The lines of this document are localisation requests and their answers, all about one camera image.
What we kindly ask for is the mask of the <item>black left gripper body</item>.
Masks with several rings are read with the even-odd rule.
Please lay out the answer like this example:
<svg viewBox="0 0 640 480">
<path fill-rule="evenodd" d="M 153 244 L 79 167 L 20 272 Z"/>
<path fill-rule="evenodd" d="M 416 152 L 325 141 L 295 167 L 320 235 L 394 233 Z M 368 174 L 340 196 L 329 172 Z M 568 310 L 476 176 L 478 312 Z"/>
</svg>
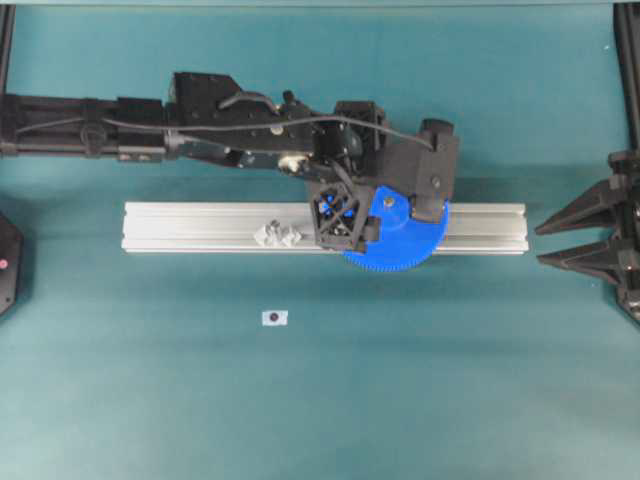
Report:
<svg viewBox="0 0 640 480">
<path fill-rule="evenodd" d="M 639 150 L 616 152 L 609 157 L 613 185 L 621 199 L 615 206 L 618 265 L 617 298 L 633 319 L 639 319 Z"/>
</svg>

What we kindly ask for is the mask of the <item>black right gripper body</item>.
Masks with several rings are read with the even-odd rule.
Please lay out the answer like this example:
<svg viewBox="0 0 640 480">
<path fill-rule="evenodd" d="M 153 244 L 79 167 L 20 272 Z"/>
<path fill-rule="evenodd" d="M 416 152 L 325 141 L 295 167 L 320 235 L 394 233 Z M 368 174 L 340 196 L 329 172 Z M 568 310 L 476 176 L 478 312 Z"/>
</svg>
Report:
<svg viewBox="0 0 640 480">
<path fill-rule="evenodd" d="M 440 221 L 453 196 L 460 141 L 454 125 L 439 119 L 424 119 L 418 138 L 427 145 L 401 140 L 382 149 L 382 184 L 409 200 L 413 220 Z"/>
</svg>

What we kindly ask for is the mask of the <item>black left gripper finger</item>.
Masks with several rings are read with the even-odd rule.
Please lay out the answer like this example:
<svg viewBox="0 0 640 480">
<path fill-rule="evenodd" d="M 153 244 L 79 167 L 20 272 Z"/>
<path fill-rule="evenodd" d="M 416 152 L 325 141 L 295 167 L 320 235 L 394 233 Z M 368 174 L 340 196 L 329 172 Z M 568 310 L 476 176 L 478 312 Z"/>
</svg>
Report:
<svg viewBox="0 0 640 480">
<path fill-rule="evenodd" d="M 549 235 L 615 225 L 614 207 L 620 203 L 620 189 L 602 180 L 535 228 L 537 235 Z"/>
<path fill-rule="evenodd" d="M 543 265 L 597 277 L 611 285 L 621 286 L 623 274 L 618 254 L 622 247 L 622 240 L 611 238 L 538 255 L 537 260 Z"/>
</svg>

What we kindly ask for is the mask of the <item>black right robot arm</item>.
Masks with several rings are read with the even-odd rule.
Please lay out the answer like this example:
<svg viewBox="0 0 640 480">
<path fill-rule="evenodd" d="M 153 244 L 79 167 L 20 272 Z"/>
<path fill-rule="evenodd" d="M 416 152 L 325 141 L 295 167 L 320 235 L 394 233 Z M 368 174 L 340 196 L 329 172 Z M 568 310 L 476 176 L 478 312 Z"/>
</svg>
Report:
<svg viewBox="0 0 640 480">
<path fill-rule="evenodd" d="M 140 163 L 189 157 L 277 170 L 317 186 L 387 187 L 408 200 L 414 219 L 427 223 L 438 222 L 452 199 L 458 147 L 445 121 L 426 119 L 407 135 L 391 129 L 372 102 L 341 101 L 322 113 L 292 92 L 275 102 L 228 75 L 177 73 L 165 101 L 1 96 L 5 156 Z"/>
</svg>

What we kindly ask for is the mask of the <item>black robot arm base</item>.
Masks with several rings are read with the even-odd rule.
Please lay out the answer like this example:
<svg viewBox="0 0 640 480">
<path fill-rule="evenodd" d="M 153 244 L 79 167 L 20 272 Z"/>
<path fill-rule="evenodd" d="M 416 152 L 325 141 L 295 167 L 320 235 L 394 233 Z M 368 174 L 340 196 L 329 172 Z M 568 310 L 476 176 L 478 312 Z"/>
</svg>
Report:
<svg viewBox="0 0 640 480">
<path fill-rule="evenodd" d="M 23 247 L 22 232 L 1 214 L 1 317 L 6 316 L 18 300 Z"/>
</svg>

